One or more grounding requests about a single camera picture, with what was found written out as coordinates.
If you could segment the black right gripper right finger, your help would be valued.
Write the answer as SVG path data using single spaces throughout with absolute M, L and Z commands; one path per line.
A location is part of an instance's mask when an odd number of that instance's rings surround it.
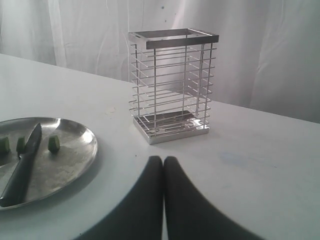
M 178 159 L 164 160 L 164 201 L 170 240 L 251 240 L 253 234 L 215 208 L 194 186 Z

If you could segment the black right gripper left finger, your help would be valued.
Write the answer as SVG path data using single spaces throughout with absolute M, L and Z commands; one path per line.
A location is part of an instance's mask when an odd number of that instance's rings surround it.
M 80 240 L 161 240 L 164 175 L 159 156 L 150 156 L 134 186 L 100 222 L 79 235 Z

